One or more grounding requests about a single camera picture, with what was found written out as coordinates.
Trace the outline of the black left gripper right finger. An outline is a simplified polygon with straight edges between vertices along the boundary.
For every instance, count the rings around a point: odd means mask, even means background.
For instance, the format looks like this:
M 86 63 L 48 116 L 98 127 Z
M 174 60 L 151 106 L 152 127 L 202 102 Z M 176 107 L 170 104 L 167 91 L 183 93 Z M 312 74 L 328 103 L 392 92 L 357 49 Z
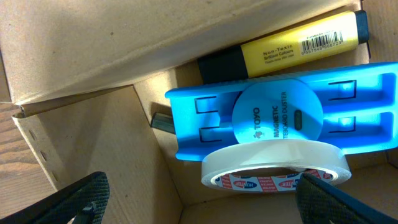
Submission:
M 295 198 L 304 224 L 397 224 L 397 220 L 356 200 L 336 187 L 304 173 Z

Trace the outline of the blue whiteboard duster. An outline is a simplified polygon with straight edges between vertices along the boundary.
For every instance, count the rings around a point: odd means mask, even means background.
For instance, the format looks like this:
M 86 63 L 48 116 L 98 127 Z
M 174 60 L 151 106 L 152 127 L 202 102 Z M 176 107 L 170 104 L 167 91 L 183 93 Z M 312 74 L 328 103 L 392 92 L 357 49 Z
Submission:
M 397 64 L 369 63 L 168 91 L 177 159 L 235 144 L 304 139 L 345 154 L 397 147 Z

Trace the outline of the brown cardboard box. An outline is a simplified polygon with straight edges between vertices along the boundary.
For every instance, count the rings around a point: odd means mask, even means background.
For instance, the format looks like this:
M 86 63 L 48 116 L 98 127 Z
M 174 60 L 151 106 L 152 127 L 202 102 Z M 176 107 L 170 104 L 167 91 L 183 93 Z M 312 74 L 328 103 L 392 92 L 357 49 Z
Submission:
M 292 193 L 205 187 L 150 114 L 201 82 L 198 57 L 347 9 L 368 45 L 294 71 L 397 60 L 396 1 L 2 1 L 1 91 L 53 188 L 106 173 L 104 223 L 300 223 Z

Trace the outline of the large clear tape roll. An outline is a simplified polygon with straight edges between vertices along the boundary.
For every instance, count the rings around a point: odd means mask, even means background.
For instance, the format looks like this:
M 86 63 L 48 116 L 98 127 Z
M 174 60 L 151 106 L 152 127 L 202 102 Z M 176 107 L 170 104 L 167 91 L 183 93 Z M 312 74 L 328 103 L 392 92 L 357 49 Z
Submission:
M 236 192 L 290 192 L 303 174 L 336 185 L 351 178 L 343 151 L 310 140 L 266 140 L 237 144 L 207 155 L 201 182 Z

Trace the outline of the yellow highlighter blue cap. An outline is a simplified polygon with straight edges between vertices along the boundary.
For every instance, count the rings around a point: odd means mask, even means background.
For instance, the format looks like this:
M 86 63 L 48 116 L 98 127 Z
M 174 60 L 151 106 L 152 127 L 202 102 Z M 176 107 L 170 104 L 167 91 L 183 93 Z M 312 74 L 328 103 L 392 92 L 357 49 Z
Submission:
M 258 77 L 355 49 L 369 40 L 364 10 L 345 11 L 198 59 L 205 84 Z

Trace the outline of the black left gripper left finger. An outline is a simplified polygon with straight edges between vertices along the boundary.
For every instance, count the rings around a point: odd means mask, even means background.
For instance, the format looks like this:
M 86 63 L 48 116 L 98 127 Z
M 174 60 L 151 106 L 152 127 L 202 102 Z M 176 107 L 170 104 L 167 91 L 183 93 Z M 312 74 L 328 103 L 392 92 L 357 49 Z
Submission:
M 97 171 L 2 218 L 1 223 L 101 223 L 109 197 L 108 178 Z

